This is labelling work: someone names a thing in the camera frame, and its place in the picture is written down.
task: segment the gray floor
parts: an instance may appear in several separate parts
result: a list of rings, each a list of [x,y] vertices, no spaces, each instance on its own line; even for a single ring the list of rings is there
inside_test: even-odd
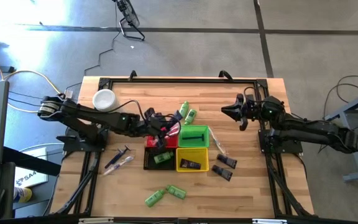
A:
[[[16,7],[18,15],[9,20],[0,17],[0,64],[44,73],[61,91],[82,80],[83,70],[98,63],[98,54],[110,48],[116,35],[22,31],[22,26],[10,26],[42,21],[44,25],[114,27],[114,4],[110,0],[34,1],[36,5],[31,1],[9,2],[21,4],[18,7],[9,3],[0,8],[0,12],[8,13]],[[141,27],[258,28],[253,0],[133,0],[133,5]],[[266,29],[358,30],[358,0],[260,0],[260,7]],[[119,36],[114,51],[101,57],[101,67],[89,70],[87,75],[128,75],[136,70],[139,75],[215,77],[225,69],[234,77],[267,76],[258,34],[146,32],[145,35],[145,42]],[[358,35],[269,34],[267,45],[274,77],[285,79],[291,110],[309,119],[323,115],[325,97],[341,77],[358,75]],[[358,85],[358,78],[346,82]],[[55,94],[33,74],[12,78],[11,90],[34,96]],[[358,90],[345,86],[341,95],[351,100]],[[327,112],[343,104],[332,94]],[[61,124],[9,109],[5,145],[21,149],[57,142],[55,136],[64,130]],[[358,181],[348,184],[342,181],[342,175],[356,171],[352,156],[333,150],[317,155],[318,148],[304,144],[316,214],[358,220]]]

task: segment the yellow bin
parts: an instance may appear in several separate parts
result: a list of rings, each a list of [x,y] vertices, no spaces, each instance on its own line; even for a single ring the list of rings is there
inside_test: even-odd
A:
[[[187,159],[189,161],[201,164],[201,169],[181,168],[180,161]],[[209,170],[208,148],[205,147],[189,147],[177,148],[177,171],[178,172],[207,172]]]

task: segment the green object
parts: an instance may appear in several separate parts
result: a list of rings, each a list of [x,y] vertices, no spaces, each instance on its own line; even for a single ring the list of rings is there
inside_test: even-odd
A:
[[[182,189],[179,189],[173,185],[167,185],[166,190],[168,191],[168,193],[180,198],[180,199],[185,199],[186,197],[186,192]]]
[[[148,199],[146,199],[144,202],[148,207],[153,206],[155,203],[157,203],[165,194],[164,190],[158,190],[153,195],[151,195]]]
[[[173,152],[164,152],[163,154],[154,156],[154,161],[156,164],[159,164],[160,162],[171,159],[171,157],[173,157]]]
[[[181,105],[180,111],[179,111],[179,113],[180,113],[180,115],[181,115],[182,118],[184,118],[184,117],[186,116],[188,110],[189,110],[189,102],[185,101],[185,102]]]
[[[204,135],[204,139],[202,138],[192,139],[192,137],[200,137],[202,135]],[[209,147],[208,126],[205,125],[182,126],[181,131],[179,133],[178,145],[179,147]]]
[[[197,111],[194,109],[191,109],[185,119],[185,125],[191,124],[193,122],[194,118],[196,117],[196,114],[197,114]]]

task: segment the black tray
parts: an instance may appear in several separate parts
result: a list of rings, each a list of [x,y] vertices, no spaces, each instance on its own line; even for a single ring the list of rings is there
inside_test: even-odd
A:
[[[159,164],[156,164],[154,161],[154,156],[164,152],[173,152],[173,157],[167,161],[163,161]],[[154,147],[145,147],[143,170],[176,170],[177,169],[176,164],[177,164],[176,149],[165,149],[161,151]]]

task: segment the wooden tabletop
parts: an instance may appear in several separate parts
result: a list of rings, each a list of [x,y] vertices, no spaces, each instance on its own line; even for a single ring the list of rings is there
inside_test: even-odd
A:
[[[98,90],[100,77],[84,77],[78,102],[93,108],[92,97]],[[270,95],[285,102],[290,112],[284,81],[281,78],[268,78]],[[109,134],[109,144],[102,153],[99,175],[93,200],[92,216],[109,217],[209,217],[209,218],[249,218],[273,217],[272,199],[267,177],[266,161],[260,153],[257,131],[258,122],[249,121],[245,131],[239,131],[239,125],[221,112],[222,106],[231,105],[238,93],[242,93],[248,84],[230,83],[115,83],[113,91],[119,102],[139,101],[145,111],[153,107],[163,114],[179,110],[187,100],[191,109],[198,114],[194,125],[208,125],[214,131],[229,157],[237,159],[237,167],[232,170],[230,182],[212,171],[200,173],[179,173],[176,171],[143,170],[144,138],[129,138],[114,133]],[[123,107],[125,112],[139,113],[136,104]],[[219,153],[210,140],[209,167],[217,164]],[[135,159],[116,170],[112,175],[102,176],[104,165],[114,155],[117,148],[124,145],[132,149],[127,156]],[[83,152],[75,152],[63,161],[51,212],[56,212],[69,199],[78,186]],[[301,162],[294,155],[283,154],[283,165],[289,189],[302,206],[313,213],[308,184]],[[170,194],[152,208],[145,205],[145,199],[166,185],[175,185],[187,191],[181,200]],[[83,196],[84,208],[88,187]],[[278,191],[280,207],[283,209],[282,193]]]

